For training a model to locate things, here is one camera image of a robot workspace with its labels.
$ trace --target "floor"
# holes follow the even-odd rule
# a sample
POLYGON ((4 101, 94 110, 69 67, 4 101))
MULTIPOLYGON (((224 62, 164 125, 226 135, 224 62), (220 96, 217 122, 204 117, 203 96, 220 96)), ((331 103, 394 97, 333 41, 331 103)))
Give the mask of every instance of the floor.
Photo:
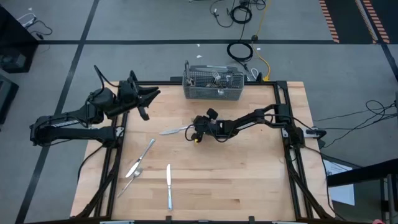
MULTIPOLYGON (((1 72, 20 88, 0 132, 0 217, 14 223, 42 150, 29 141, 29 125, 45 114, 54 114, 65 81, 72 78, 62 111, 82 106, 86 95, 99 87, 93 65, 111 81, 124 80, 133 69, 139 80, 168 80, 179 76, 183 63, 191 65, 239 64, 228 57, 226 44, 201 44, 201 39, 238 39, 242 25, 229 29, 217 25, 209 13, 210 1, 188 0, 0 0, 14 17, 33 12, 53 29, 47 40, 76 40, 40 45, 29 73, 1 72), (91 27, 86 26, 90 11, 91 27), (190 44, 90 44, 79 40, 190 40, 190 44)), ((229 23, 221 1, 216 7, 220 22, 229 23)), ((261 12, 244 30, 249 39, 258 28, 261 12)), ((267 11, 261 40, 331 40, 330 31, 317 0, 273 0, 267 11)), ((271 80, 303 81, 314 119, 365 110, 365 102, 377 100, 390 105, 398 82, 380 45, 259 44, 260 54, 272 67, 271 80)), ((398 46, 388 45, 395 58, 398 46)), ((233 54, 246 54, 236 47, 233 54)), ((250 68, 266 71, 254 57, 250 68)), ((354 127, 371 114, 315 122, 323 128, 354 127)), ((326 143, 344 134, 329 131, 326 143)), ((353 131, 323 149, 325 154, 362 166, 398 157, 397 121, 390 119, 353 131)), ((83 160, 86 141, 71 141, 50 148, 27 211, 25 222, 69 217, 76 190, 76 173, 83 160)), ((380 218, 379 182, 355 185, 356 206, 334 203, 337 211, 352 220, 380 218)))

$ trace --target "white paper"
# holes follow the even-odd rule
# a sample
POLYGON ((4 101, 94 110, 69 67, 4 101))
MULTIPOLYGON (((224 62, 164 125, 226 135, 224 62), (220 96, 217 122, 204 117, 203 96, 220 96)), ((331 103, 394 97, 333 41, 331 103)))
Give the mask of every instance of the white paper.
MULTIPOLYGON (((323 161, 325 162, 326 173, 328 175, 338 174, 340 172, 345 172, 352 169, 351 167, 344 166, 335 162, 329 162, 327 160, 323 161)), ((339 187, 330 187, 329 192, 332 200, 336 202, 346 203, 348 205, 355 205, 353 184, 339 187)))

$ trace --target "yellow cable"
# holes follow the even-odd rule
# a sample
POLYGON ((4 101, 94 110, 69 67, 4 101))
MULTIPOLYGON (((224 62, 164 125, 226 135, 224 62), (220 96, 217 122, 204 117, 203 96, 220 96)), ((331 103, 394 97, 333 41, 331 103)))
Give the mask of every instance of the yellow cable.
MULTIPOLYGON (((267 11, 268 6, 270 5, 270 3, 271 3, 271 0, 268 0, 268 3, 266 4, 266 8, 263 10, 262 17, 261 17, 261 21, 260 21, 260 25, 259 25, 259 29, 257 30, 256 36, 258 36, 259 33, 260 33, 260 31, 261 31, 262 22, 263 22, 263 20, 264 20, 264 16, 266 15, 266 11, 267 11)), ((270 74, 271 74, 271 66, 269 66, 268 62, 267 62, 264 58, 262 58, 262 57, 260 56, 259 52, 257 52, 257 49, 254 48, 253 42, 251 43, 251 47, 252 47, 253 50, 255 51, 257 57, 259 57, 259 58, 267 65, 267 67, 268 67, 268 72, 267 72, 267 75, 263 78, 263 80, 264 80, 264 81, 269 81, 269 76, 270 76, 270 74)))

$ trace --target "wooden table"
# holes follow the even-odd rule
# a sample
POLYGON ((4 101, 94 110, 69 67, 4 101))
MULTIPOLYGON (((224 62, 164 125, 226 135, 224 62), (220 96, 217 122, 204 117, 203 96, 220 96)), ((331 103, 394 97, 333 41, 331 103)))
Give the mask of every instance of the wooden table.
MULTIPOLYGON (((311 126, 303 83, 289 82, 288 86, 294 116, 311 126)), ((124 176, 149 141, 153 138, 156 142, 141 163, 144 168, 141 176, 115 199, 112 219, 164 220, 172 215, 173 220, 245 221, 252 215, 256 221, 295 220, 279 129, 256 125, 226 143, 205 136, 201 143, 195 144, 185 140, 183 131, 159 135, 161 131, 192 123, 192 118, 206 114, 208 108, 215 109, 219 119, 236 119, 273 104, 273 87, 245 86, 239 101, 186 100, 181 86, 159 88, 162 93, 147 109, 149 121, 143 121, 138 110, 129 114, 116 194, 129 181, 124 176), (167 164, 172 167, 172 212, 167 210, 167 164)), ((100 126, 107 125, 109 120, 100 126)), ((305 142, 318 149, 316 140, 305 142)), ((99 146, 98 142, 89 141, 86 156, 99 146)), ((327 203, 320 155, 308 149, 301 152, 308 189, 334 216, 327 203)), ((79 213, 98 189, 104 154, 105 150, 100 151, 83 167, 71 215, 79 213)), ((305 217, 303 197, 297 189, 305 217)))

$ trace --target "gray plastic basket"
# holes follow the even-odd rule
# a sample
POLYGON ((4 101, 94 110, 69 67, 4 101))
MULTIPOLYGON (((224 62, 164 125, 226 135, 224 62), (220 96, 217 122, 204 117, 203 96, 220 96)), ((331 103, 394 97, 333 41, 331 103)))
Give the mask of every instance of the gray plastic basket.
POLYGON ((244 86, 244 74, 236 67, 215 65, 189 66, 185 61, 182 85, 187 99, 238 100, 244 86), (217 71, 222 87, 209 87, 214 81, 212 71, 217 71))

